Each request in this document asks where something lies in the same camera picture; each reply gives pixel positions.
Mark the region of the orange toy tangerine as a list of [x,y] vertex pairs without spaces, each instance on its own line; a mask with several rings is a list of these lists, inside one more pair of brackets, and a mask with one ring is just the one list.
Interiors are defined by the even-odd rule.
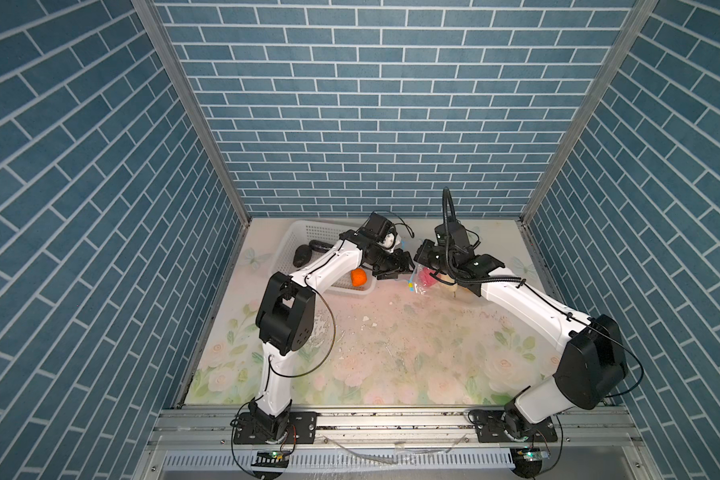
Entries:
[[353,287],[361,287],[368,282],[368,277],[363,268],[356,268],[350,272],[350,280]]

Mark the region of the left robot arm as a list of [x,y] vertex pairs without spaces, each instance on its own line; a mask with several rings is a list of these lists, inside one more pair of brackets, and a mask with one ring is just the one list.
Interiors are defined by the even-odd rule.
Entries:
[[401,247],[398,223],[373,212],[356,229],[338,235],[316,260],[292,273],[269,278],[255,325],[263,348],[259,393],[250,410],[266,419],[286,417],[292,404],[291,381],[296,352],[310,339],[316,302],[338,280],[365,267],[377,280],[396,279],[413,271],[409,253]]

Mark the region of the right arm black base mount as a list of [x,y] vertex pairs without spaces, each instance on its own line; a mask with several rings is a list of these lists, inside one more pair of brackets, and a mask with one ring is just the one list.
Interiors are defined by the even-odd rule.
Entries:
[[502,409],[472,409],[466,413],[479,443],[531,442],[559,440],[558,432],[550,417],[541,423],[530,424],[514,413]]

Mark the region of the clear zip bag blue zipper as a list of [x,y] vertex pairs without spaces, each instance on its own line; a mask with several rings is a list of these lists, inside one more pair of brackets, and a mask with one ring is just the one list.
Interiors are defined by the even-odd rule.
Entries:
[[462,285],[453,279],[444,269],[446,250],[433,240],[424,240],[413,257],[414,272],[411,274],[409,289],[420,295],[443,297],[446,299],[482,296],[481,286]]

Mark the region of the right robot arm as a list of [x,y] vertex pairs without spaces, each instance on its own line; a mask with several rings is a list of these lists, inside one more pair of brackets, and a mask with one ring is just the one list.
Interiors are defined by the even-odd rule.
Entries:
[[525,388],[505,406],[503,421],[510,436],[526,437],[572,407],[591,410],[626,378],[627,349],[615,320],[568,307],[533,288],[497,258],[477,254],[459,221],[450,218],[436,227],[435,238],[423,241],[414,261],[508,310],[561,354],[550,377]]

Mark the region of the pink toy fruit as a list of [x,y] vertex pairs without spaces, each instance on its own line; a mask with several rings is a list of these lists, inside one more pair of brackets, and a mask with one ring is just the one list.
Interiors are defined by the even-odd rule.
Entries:
[[437,283],[435,272],[426,267],[419,267],[414,273],[413,284],[419,288],[430,288]]

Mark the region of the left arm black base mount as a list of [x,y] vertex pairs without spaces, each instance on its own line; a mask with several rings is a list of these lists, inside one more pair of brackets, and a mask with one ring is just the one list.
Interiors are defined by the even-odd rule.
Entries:
[[296,411],[273,417],[243,412],[231,423],[233,441],[240,445],[296,443],[310,445],[315,441],[318,415],[314,411]]

